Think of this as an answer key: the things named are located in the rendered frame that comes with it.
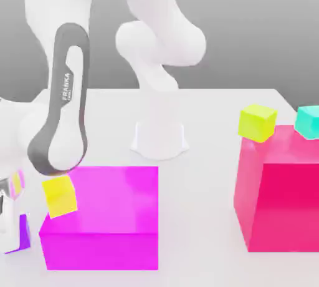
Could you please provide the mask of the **small yellow cube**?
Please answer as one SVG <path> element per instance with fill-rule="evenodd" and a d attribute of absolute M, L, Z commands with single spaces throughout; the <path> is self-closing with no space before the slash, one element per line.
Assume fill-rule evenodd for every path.
<path fill-rule="evenodd" d="M 42 182 L 51 219 L 77 211 L 74 185 L 68 175 Z"/>

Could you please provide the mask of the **small lime cube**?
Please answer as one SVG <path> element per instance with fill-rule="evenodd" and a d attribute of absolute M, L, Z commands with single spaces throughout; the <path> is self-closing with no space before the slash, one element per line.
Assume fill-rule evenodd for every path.
<path fill-rule="evenodd" d="M 238 134 L 263 143 L 275 130 L 277 110 L 259 104 L 250 104 L 240 111 Z"/>

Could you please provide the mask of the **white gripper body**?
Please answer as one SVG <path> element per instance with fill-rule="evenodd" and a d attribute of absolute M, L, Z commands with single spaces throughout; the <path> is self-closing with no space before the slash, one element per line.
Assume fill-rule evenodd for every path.
<path fill-rule="evenodd" d="M 8 253 L 19 248 L 19 215 L 14 200 L 0 198 L 0 253 Z"/>

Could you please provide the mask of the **small purple cube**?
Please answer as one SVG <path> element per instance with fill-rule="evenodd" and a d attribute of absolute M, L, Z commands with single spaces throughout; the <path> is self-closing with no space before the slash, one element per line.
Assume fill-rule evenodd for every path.
<path fill-rule="evenodd" d="M 14 253 L 20 250 L 25 250 L 31 247 L 31 234 L 26 214 L 20 215 L 19 230 L 19 248 L 12 251 L 8 251 L 6 252 L 6 254 Z"/>

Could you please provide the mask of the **small turquoise cube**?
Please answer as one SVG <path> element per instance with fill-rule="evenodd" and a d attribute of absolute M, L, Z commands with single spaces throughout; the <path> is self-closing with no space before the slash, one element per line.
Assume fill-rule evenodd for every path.
<path fill-rule="evenodd" d="M 295 130 L 307 140 L 319 139 L 319 105 L 298 108 Z"/>

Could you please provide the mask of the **large magenta box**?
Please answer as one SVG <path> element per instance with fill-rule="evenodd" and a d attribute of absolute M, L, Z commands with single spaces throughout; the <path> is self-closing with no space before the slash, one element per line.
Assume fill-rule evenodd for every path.
<path fill-rule="evenodd" d="M 39 231 L 48 270 L 157 270 L 157 166 L 78 167 L 78 209 Z"/>

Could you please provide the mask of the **large pink box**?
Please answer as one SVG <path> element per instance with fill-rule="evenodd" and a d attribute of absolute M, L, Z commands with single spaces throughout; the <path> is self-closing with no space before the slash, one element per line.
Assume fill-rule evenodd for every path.
<path fill-rule="evenodd" d="M 292 125 L 242 139 L 234 208 L 249 252 L 319 252 L 319 140 Z"/>

